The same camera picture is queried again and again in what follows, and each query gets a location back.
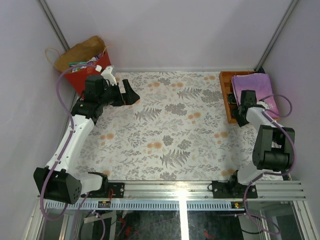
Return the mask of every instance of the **red wire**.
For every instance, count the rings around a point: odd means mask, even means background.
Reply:
[[[111,190],[109,190],[109,201],[110,201],[110,205],[111,205],[111,200],[112,200],[113,196],[114,196],[114,190],[111,189]]]

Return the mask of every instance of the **bag handle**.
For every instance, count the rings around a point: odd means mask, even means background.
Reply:
[[[109,47],[111,47],[111,46],[113,46],[113,44],[110,44],[110,45],[106,46],[106,47],[103,49],[103,51],[102,51],[102,56],[105,55],[107,48],[109,48]]]
[[[47,55],[47,51],[48,51],[49,49],[55,50],[55,51],[58,53],[59,57],[60,57],[61,55],[60,55],[60,52],[59,52],[56,48],[54,48],[54,47],[47,47],[47,48],[44,50],[45,59],[46,59],[49,63],[51,63],[52,66],[54,66],[55,64],[48,58],[48,55]]]

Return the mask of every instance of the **black bracket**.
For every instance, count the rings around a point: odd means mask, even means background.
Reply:
[[[246,185],[238,183],[238,171],[230,177],[229,181],[212,181],[212,193],[214,199],[243,199]],[[257,189],[255,185],[250,186],[246,195],[247,199],[257,199]]]
[[[102,185],[99,190],[89,192],[88,198],[109,198],[112,193],[113,199],[123,199],[125,194],[125,184],[123,182],[109,182],[108,176],[101,172],[88,172],[88,174],[95,174],[102,177]]]

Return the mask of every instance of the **red bag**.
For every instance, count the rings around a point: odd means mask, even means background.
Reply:
[[[100,59],[98,59],[93,65],[100,65],[103,69],[111,65],[108,52],[105,51],[104,55]],[[86,67],[79,71],[67,73],[64,76],[73,86],[76,92],[79,95],[81,95],[81,93],[85,90],[85,81],[87,79],[87,76],[98,74],[100,74],[100,72],[96,71],[94,67]]]
[[[69,68],[69,63],[86,62],[92,57],[98,56],[102,53],[103,56],[98,59],[94,65],[100,65],[104,69],[106,66],[111,65],[107,52],[107,48],[109,46],[106,46],[99,36],[92,36],[88,40],[76,44],[59,56],[57,61],[54,63],[54,67],[62,73]],[[76,92],[81,95],[85,89],[87,76],[98,74],[100,73],[97,72],[94,67],[86,67],[79,71],[67,73],[64,76],[74,87]]]

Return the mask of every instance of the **cable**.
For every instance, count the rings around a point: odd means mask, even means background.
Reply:
[[[251,235],[258,235],[258,234],[261,234],[263,233],[264,231],[260,230],[260,231],[256,231],[256,232],[249,232],[249,231],[246,231],[246,230],[243,230],[241,229],[242,232],[246,233],[246,234],[251,234]]]
[[[86,219],[87,217],[89,217],[90,214],[92,214],[93,212],[90,211],[84,218]],[[111,223],[108,227],[110,228],[113,224],[115,224],[117,222],[117,220],[115,220],[113,223]],[[85,225],[85,221],[83,221],[81,223],[81,226],[79,228],[79,236],[78,236],[78,240],[81,240],[81,232],[82,232],[82,229],[84,228],[84,225]]]
[[[63,145],[63,148],[61,150],[61,152],[59,153],[58,157],[57,157],[57,161],[53,164],[52,168],[50,169],[48,175],[46,176],[45,180],[44,180],[44,183],[42,185],[42,189],[41,189],[41,193],[40,193],[40,210],[42,212],[42,215],[43,217],[48,220],[48,221],[56,221],[58,219],[60,219],[66,212],[67,210],[67,207],[68,207],[68,204],[66,203],[61,214],[57,217],[49,217],[49,215],[46,213],[46,210],[45,210],[45,207],[44,207],[44,198],[45,198],[45,191],[46,191],[46,188],[47,188],[47,184],[49,182],[49,179],[51,177],[51,175],[53,174],[55,168],[57,167],[58,163],[60,162],[60,159],[62,158],[62,155],[64,154],[64,152],[66,151],[66,148],[71,140],[71,137],[74,133],[74,128],[75,128],[75,123],[74,123],[74,120],[73,120],[73,117],[69,111],[69,109],[67,108],[66,104],[64,103],[64,101],[62,100],[61,96],[60,96],[60,92],[59,92],[59,85],[60,85],[60,82],[63,78],[63,76],[68,73],[69,71],[71,71],[72,69],[75,69],[75,68],[78,68],[78,67],[96,67],[95,65],[89,65],[89,64],[78,64],[78,65],[75,65],[75,66],[72,66],[72,67],[69,67],[67,70],[65,70],[63,73],[60,74],[60,76],[58,77],[57,79],[57,82],[56,82],[56,86],[55,86],[55,90],[56,90],[56,95],[59,99],[59,102],[60,104],[62,105],[63,109],[66,111],[67,115],[68,115],[68,118],[70,120],[70,123],[71,123],[71,128],[72,130],[70,131],[69,133],[69,136],[65,142],[65,144]]]
[[[277,224],[275,224],[272,220],[264,217],[264,216],[259,216],[259,215],[255,215],[255,214],[251,214],[249,211],[248,211],[248,206],[247,206],[247,193],[249,191],[249,188],[250,186],[255,183],[256,181],[258,181],[260,178],[262,178],[263,175],[273,175],[273,176],[285,176],[285,175],[288,175],[289,173],[292,172],[292,170],[295,168],[296,164],[297,164],[297,150],[296,150],[296,147],[294,145],[294,142],[292,141],[291,137],[289,136],[289,134],[272,118],[270,117],[266,112],[271,112],[273,114],[276,114],[277,116],[279,117],[282,117],[282,118],[285,118],[285,117],[288,117],[291,113],[292,113],[292,110],[293,110],[293,106],[292,106],[292,103],[291,101],[283,96],[283,95],[279,95],[279,94],[273,94],[273,95],[269,95],[269,96],[266,96],[264,97],[263,99],[261,99],[262,101],[267,99],[267,98],[271,98],[273,96],[279,96],[279,97],[282,97],[284,99],[286,99],[290,105],[290,111],[288,114],[286,115],[280,115],[270,109],[265,109],[263,112],[262,112],[262,115],[267,118],[271,124],[273,124],[274,126],[276,126],[282,133],[283,135],[288,139],[291,147],[292,147],[292,151],[293,151],[293,157],[292,157],[292,165],[291,167],[289,168],[288,171],[286,172],[283,172],[283,173],[275,173],[275,172],[263,172],[261,173],[259,176],[257,176],[255,179],[253,179],[249,184],[248,186],[246,187],[245,191],[244,191],[244,196],[243,196],[243,204],[244,204],[244,209],[246,211],[246,215],[249,216],[250,220],[259,228],[261,229],[262,231],[268,233],[268,234],[271,234],[271,235],[280,235],[281,234],[281,230],[279,228],[279,226],[277,226]],[[273,232],[273,231],[269,231],[265,228],[263,228],[262,226],[260,226],[260,224],[258,224],[254,219],[253,217],[256,217],[256,218],[260,218],[260,219],[264,219],[266,220],[267,222],[271,223],[272,225],[275,226],[275,228],[278,230],[278,232]]]
[[[93,67],[93,68],[96,68],[97,66],[96,65],[89,65],[89,64],[78,64],[78,65],[69,67],[67,70],[65,70],[63,73],[60,74],[60,76],[58,77],[56,86],[55,86],[56,95],[57,95],[57,97],[59,99],[60,104],[62,105],[63,109],[65,110],[66,114],[68,115],[68,118],[70,120],[72,129],[74,129],[75,123],[74,123],[74,120],[73,120],[72,115],[70,113],[70,110],[68,109],[68,107],[66,106],[66,104],[64,103],[64,101],[62,100],[62,98],[60,96],[59,86],[60,86],[60,82],[61,82],[61,80],[62,80],[62,78],[63,78],[63,76],[65,74],[70,72],[72,69],[79,68],[79,67]]]
[[[265,111],[268,111],[268,112],[270,112],[270,113],[273,113],[274,115],[276,115],[276,116],[278,116],[278,117],[280,117],[280,118],[286,118],[286,117],[288,117],[288,116],[291,114],[292,109],[293,109],[292,103],[291,103],[291,101],[289,100],[289,98],[287,98],[286,96],[281,95],[281,94],[272,94],[272,95],[269,95],[269,96],[266,96],[266,97],[261,98],[260,101],[264,101],[264,100],[269,99],[269,98],[271,98],[271,97],[281,97],[281,98],[287,100],[287,102],[288,102],[289,105],[290,105],[290,111],[289,111],[286,115],[280,115],[279,113],[277,113],[277,112],[275,112],[275,111],[272,111],[272,110],[270,110],[270,109],[265,109]]]

